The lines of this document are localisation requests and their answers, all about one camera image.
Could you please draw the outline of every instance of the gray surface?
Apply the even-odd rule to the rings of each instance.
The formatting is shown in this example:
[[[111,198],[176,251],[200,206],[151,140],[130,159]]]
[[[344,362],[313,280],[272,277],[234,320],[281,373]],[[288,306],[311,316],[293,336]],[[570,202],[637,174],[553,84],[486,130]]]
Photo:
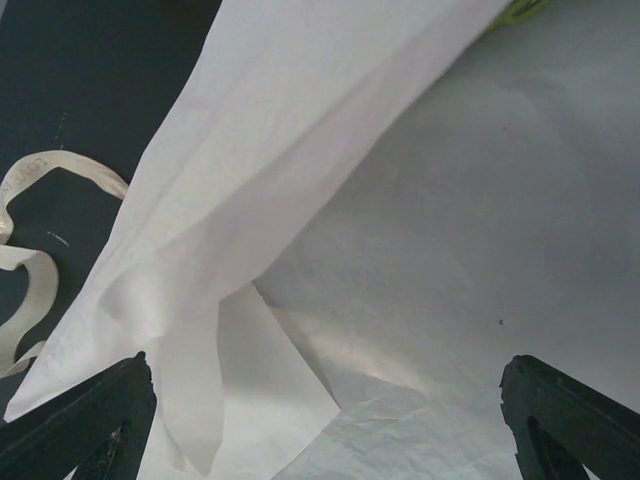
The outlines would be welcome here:
[[[482,38],[259,279],[343,409],[277,478],[518,478],[515,354],[640,410],[639,22]]]

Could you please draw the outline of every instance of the wrapping paper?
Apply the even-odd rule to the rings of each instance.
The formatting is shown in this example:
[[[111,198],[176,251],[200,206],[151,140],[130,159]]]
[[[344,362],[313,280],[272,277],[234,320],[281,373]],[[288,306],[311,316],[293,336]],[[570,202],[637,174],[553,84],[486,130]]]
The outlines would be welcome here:
[[[244,352],[224,350],[218,302],[269,266],[505,3],[223,2],[107,246],[5,418],[143,349],[159,404],[141,478],[280,470],[337,407],[251,290],[226,310]],[[242,339],[254,329],[265,343],[252,349]],[[242,359],[274,367],[247,377]],[[261,415],[248,423],[247,412]]]
[[[276,478],[520,478],[504,366],[640,411],[640,4],[481,38],[257,286],[342,413]]]

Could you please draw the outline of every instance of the cream strap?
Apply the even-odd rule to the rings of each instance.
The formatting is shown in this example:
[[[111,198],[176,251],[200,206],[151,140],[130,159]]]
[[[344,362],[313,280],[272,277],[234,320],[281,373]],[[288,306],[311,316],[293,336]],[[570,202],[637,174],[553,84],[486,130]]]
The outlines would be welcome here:
[[[13,361],[18,342],[47,315],[58,292],[58,269],[49,255],[6,245],[14,225],[7,205],[54,168],[87,178],[119,199],[127,193],[128,185],[111,169],[64,150],[27,155],[9,169],[0,184],[0,269],[13,271],[24,265],[29,274],[29,286],[18,310],[0,326],[0,377],[24,370],[29,360],[40,353],[44,342],[31,347],[17,362]]]

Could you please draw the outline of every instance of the black surface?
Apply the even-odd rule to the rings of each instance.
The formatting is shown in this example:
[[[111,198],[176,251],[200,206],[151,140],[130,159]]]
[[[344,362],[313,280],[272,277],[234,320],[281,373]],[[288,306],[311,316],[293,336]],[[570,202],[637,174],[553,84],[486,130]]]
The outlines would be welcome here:
[[[502,377],[502,413],[525,480],[640,478],[640,415],[540,360],[515,357]]]
[[[24,155],[65,149],[130,181],[220,3],[9,0],[0,19],[0,178]],[[9,244],[47,252],[60,273],[55,305],[25,335],[18,355],[46,338],[67,310],[119,206],[89,181],[58,170],[10,204],[16,228]],[[26,285],[26,271],[0,271],[0,323]]]
[[[0,478],[135,480],[156,409],[144,353],[0,428]]]

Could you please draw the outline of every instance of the green object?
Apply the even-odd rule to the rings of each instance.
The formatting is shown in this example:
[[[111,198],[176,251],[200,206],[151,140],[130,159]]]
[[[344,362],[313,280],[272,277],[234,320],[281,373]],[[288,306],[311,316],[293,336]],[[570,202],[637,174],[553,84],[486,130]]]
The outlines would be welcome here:
[[[551,0],[513,0],[488,30],[501,25],[516,25],[544,8]]]

